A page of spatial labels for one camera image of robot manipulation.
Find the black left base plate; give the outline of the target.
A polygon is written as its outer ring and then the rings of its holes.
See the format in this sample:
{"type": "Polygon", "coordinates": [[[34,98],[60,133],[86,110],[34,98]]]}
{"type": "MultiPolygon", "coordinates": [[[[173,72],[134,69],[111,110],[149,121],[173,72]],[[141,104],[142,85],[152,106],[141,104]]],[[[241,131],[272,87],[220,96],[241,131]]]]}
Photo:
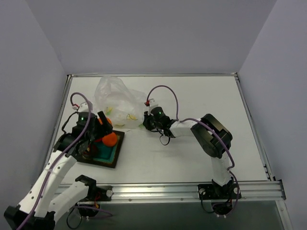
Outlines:
{"type": "Polygon", "coordinates": [[[113,187],[106,185],[102,187],[97,187],[93,201],[95,202],[108,202],[112,200],[112,195],[113,195],[113,187]]]}

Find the dark red fake apple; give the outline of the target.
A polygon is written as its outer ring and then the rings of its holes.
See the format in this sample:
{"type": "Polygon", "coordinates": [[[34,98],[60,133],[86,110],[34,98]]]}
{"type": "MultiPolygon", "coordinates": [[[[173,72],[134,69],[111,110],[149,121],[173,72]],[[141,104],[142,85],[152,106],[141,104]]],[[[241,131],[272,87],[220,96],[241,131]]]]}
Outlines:
{"type": "Polygon", "coordinates": [[[98,153],[99,153],[98,147],[94,143],[92,143],[91,145],[88,146],[85,154],[88,157],[95,157],[98,153]]]}

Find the teal square ceramic plate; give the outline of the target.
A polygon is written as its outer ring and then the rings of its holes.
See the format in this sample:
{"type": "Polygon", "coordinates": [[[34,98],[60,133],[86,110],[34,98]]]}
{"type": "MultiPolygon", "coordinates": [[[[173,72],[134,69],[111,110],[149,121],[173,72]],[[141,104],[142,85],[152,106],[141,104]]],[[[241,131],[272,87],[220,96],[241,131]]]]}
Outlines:
{"type": "Polygon", "coordinates": [[[122,131],[115,130],[114,133],[118,138],[117,144],[115,146],[107,147],[101,141],[94,142],[94,144],[99,149],[99,153],[95,157],[88,157],[85,152],[84,154],[77,156],[77,162],[114,169],[118,161],[120,149],[125,135],[125,133],[122,131]]]}

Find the orange fake fruit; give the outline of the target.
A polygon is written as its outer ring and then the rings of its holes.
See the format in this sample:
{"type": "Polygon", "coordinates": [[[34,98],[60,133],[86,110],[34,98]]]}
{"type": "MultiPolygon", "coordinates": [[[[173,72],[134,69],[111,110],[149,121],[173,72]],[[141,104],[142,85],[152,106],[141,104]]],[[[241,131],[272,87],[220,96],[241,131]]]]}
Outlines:
{"type": "Polygon", "coordinates": [[[102,138],[102,142],[107,147],[113,147],[117,144],[118,138],[117,135],[112,132],[102,138]]]}
{"type": "Polygon", "coordinates": [[[106,118],[106,119],[101,119],[101,118],[98,118],[98,121],[100,123],[100,125],[103,127],[103,129],[105,130],[112,130],[113,129],[113,126],[112,126],[112,122],[109,118],[106,118]]]}

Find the printed clear plastic bag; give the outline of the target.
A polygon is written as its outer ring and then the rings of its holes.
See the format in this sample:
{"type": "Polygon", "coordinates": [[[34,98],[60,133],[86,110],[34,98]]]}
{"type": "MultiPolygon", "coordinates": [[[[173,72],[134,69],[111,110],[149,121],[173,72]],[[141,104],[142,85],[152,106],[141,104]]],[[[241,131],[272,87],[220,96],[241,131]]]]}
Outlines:
{"type": "Polygon", "coordinates": [[[94,108],[103,111],[114,128],[138,129],[143,123],[146,95],[129,89],[118,77],[102,77],[94,92],[94,108]]]}

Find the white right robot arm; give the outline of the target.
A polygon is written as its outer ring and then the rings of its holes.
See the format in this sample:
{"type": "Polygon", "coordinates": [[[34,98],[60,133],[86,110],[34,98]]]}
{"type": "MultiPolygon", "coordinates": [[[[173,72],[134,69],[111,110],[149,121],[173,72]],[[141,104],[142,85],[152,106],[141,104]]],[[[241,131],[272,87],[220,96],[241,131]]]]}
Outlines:
{"type": "Polygon", "coordinates": [[[162,107],[144,112],[144,127],[149,131],[157,131],[169,139],[178,137],[194,137],[203,151],[211,157],[213,168],[213,192],[223,198],[230,193],[228,184],[233,177],[230,169],[234,166],[229,156],[233,139],[232,134],[212,115],[206,114],[200,119],[186,118],[177,121],[168,117],[162,107]]]}

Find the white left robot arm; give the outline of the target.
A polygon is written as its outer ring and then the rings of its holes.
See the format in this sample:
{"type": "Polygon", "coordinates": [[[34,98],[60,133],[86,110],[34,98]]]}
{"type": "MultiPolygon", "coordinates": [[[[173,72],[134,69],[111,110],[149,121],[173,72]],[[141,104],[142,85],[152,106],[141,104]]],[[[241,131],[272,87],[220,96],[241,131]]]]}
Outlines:
{"type": "Polygon", "coordinates": [[[81,200],[93,201],[103,197],[106,190],[96,180],[78,176],[62,194],[54,194],[77,159],[90,151],[94,142],[113,132],[105,114],[79,112],[76,126],[56,142],[45,169],[28,194],[16,206],[9,206],[4,218],[13,230],[52,230],[57,221],[81,200]]]}

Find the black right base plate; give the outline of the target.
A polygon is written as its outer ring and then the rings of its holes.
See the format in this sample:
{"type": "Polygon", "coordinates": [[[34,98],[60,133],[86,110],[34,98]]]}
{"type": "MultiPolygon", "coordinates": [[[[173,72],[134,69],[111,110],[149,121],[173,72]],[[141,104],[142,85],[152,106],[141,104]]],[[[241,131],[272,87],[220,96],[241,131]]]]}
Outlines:
{"type": "Polygon", "coordinates": [[[199,198],[203,200],[228,200],[241,199],[241,192],[237,189],[237,184],[220,186],[216,183],[198,184],[199,198]]]}

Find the aluminium front rail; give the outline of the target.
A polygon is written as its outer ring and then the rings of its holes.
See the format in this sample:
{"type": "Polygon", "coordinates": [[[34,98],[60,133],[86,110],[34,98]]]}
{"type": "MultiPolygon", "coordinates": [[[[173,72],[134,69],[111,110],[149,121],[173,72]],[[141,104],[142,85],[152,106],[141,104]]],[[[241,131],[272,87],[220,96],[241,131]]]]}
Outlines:
{"type": "MultiPolygon", "coordinates": [[[[200,183],[97,184],[110,186],[110,204],[198,203],[200,183]]],[[[240,201],[280,201],[286,195],[281,181],[239,182],[240,201]]]]}

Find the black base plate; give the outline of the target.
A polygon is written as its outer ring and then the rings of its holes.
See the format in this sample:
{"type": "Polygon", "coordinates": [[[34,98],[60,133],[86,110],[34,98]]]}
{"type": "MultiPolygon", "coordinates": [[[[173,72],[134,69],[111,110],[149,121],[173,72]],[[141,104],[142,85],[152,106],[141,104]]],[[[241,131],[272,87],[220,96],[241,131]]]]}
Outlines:
{"type": "Polygon", "coordinates": [[[220,186],[216,183],[198,184],[199,198],[203,200],[228,200],[241,199],[241,192],[237,189],[237,184],[220,186]]]}
{"type": "Polygon", "coordinates": [[[97,187],[93,201],[95,202],[108,202],[112,200],[112,195],[113,195],[113,187],[106,185],[102,187],[97,187]]]}

